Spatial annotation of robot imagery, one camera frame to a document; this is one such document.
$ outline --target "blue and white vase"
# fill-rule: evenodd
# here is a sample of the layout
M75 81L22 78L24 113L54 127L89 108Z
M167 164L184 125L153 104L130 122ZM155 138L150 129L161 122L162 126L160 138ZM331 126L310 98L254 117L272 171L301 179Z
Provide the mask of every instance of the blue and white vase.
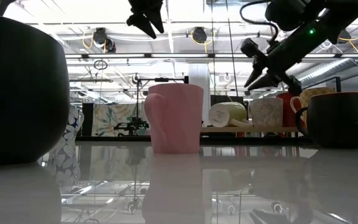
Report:
M71 190L74 182L80 179L80 168L75 151L75 138L84 121L84 114L70 108L66 130L55 147L49 152L49 172L60 184L62 192Z

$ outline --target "wooden shelf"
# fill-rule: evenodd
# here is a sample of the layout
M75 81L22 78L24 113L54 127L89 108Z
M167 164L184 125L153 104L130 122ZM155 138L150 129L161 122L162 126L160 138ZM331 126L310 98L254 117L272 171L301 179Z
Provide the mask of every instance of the wooden shelf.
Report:
M284 127L224 127L224 128L202 128L202 133L294 133L298 132L297 128L284 128Z

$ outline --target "pink mug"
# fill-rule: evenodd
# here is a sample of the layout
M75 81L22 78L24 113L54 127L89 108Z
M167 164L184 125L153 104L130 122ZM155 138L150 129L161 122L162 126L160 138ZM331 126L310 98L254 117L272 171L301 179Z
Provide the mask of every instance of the pink mug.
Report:
M156 153L196 153L200 149L204 90L191 84L149 88L144 110Z

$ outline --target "pipe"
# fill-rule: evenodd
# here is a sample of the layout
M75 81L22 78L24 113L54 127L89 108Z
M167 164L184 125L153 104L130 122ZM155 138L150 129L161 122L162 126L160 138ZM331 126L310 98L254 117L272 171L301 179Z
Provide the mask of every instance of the pipe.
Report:
M112 83L113 81L110 80L110 79L107 79L107 78L104 78L104 79L95 79L95 80L89 80L89 79L86 79L86 80L69 80L69 82L109 82L109 83Z
M145 37L137 37L137 36L128 36L128 35L121 35L121 34L108 34L108 37L112 38L112 39L116 39L116 40L126 40L126 41L133 41L133 42L156 42L156 41L162 41L162 40L169 40L169 36L168 37L157 37L156 39L150 39L150 38L145 38ZM271 39L271 35L270 34L261 34L261 33L250 33L250 34L234 34L232 35L232 37L215 37L214 40L220 40L220 41L230 41L230 38L232 40L243 40L245 38L256 38L256 37L261 37L261 38L265 38L265 39ZM63 40L82 40L82 39L90 39L92 38L91 35L86 35L86 36L72 36L72 35L61 35L61 38ZM172 39L177 39L177 38L188 38L186 35L175 35L172 36Z
M158 60L152 60L152 61L149 61L147 63L132 63L132 62L129 62L129 63L115 63L115 62L106 62L108 65L114 65L114 66L128 66L128 65L131 65L131 66L152 66L152 65L155 65L156 63L159 63L159 62L171 62L171 60L169 59L158 59ZM89 63L81 63L81 62L77 62L75 61L74 63L72 63L71 61L67 61L67 66L86 66L86 65L93 65L94 62L89 62Z
M235 91L236 89L226 89L226 88L222 88L222 87L217 87L216 88L216 91ZM247 91L246 88L238 88L237 89L238 91ZM100 92L109 92L109 91L112 91L112 92L115 92L115 91L121 91L121 92L124 92L124 91L129 91L129 92L136 92L137 89L135 88L128 88L128 89L123 89L123 88L114 88L114 89L71 89L70 90L71 92L95 92L95 93L100 93ZM287 90L281 90L281 89L258 89L258 90L252 90L252 91L287 91Z
M354 54L356 50L350 49L345 53ZM296 78L302 82L302 85L310 85L318 82L319 80L325 79L332 75L336 75L339 72L346 71L352 67L358 66L356 61L351 58L343 58L330 63L319 64L299 75Z

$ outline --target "ceiling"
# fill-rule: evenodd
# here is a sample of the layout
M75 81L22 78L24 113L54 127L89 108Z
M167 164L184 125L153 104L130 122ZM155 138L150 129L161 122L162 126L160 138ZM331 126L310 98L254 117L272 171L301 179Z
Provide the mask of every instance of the ceiling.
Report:
M229 1L229 4L215 4L212 8L203 0L166 0L161 10L165 33L159 34L155 30L157 39L153 40L139 29L126 26L126 19L132 14L131 6L126 0L23 0L11 4L5 17L21 21L34 26L57 39L63 46L66 54L100 54L102 47L91 45L92 32L97 27L105 27L106 32L117 47L117 54L134 53L181 53L181 54L240 54L241 42L246 37L253 37L261 50L267 48L267 40L272 35L270 27L255 26L242 22L239 9L243 3ZM246 8L244 15L247 18L263 21L266 5L260 4ZM195 27L204 27L208 35L208 45L194 43L191 31ZM358 19L347 28L352 38L358 37ZM279 39L284 39L290 33L279 33ZM328 54L350 52L354 50L350 43L331 45L325 42L312 53ZM73 89L92 88L99 90L108 102L133 102L136 96L135 84L132 77L138 74L140 77L167 77L182 78L188 74L188 66L194 63L191 60L175 60L174 58L131 58L108 59L109 66L103 72L98 72L97 79L108 79L106 82L84 82L95 78L97 70L93 68L94 60L68 59L68 71L70 79L81 79L82 82L71 82ZM244 86L248 76L252 72L252 63L230 60L212 62L205 60L211 75L211 89L222 89L219 94L235 95L234 74L236 74L237 87ZM299 75L307 72L320 63L303 62L295 65L288 71L290 75ZM155 85L149 82L142 90ZM72 92L73 102L80 102L83 97L99 99L98 95L80 96L78 92ZM257 98L265 95L263 91L256 91L247 98Z

